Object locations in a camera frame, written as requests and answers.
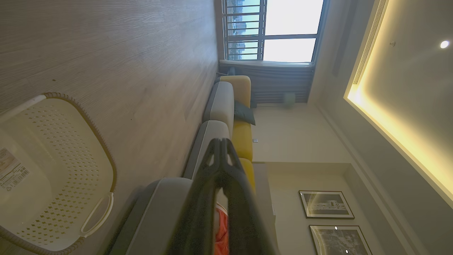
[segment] sky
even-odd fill
[[[260,0],[245,0],[243,5],[259,5]],[[267,0],[265,35],[316,34],[323,0]],[[243,7],[244,13],[258,12],[259,7]],[[244,15],[242,21],[258,21],[258,15]],[[257,34],[258,22],[248,22],[244,35]],[[310,62],[315,39],[267,39],[264,60],[279,62]],[[244,53],[255,53],[246,49]]]

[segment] basket handle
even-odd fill
[[[91,216],[93,216],[94,212],[96,211],[96,209],[99,207],[99,205],[101,204],[101,202],[106,198],[108,197],[109,199],[109,204],[107,206],[107,209],[106,211],[104,212],[104,215],[102,215],[102,218],[88,231],[83,231],[83,229],[85,228],[85,226],[87,225],[87,223],[89,222]],[[96,232],[97,229],[99,229],[102,224],[104,224],[104,222],[107,220],[108,216],[110,215],[110,212],[112,210],[112,207],[113,207],[113,192],[109,192],[107,193],[104,197],[102,197],[99,202],[96,204],[96,206],[93,208],[93,210],[91,211],[90,215],[88,216],[88,218],[85,220],[85,222],[83,223],[82,225],[82,228],[80,229],[80,236],[82,237],[87,237],[91,234],[93,234],[94,232]]]

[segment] product label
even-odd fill
[[[11,191],[30,172],[6,148],[0,148],[0,187]]]

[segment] white plastic basket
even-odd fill
[[[115,167],[68,96],[46,93],[0,116],[0,235],[41,254],[67,254],[113,206]]]

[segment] wooden floor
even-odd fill
[[[213,0],[2,0],[0,112],[74,97],[118,169],[110,217],[73,254],[104,254],[141,187],[178,177],[215,78]],[[0,240],[0,254],[31,254]]]

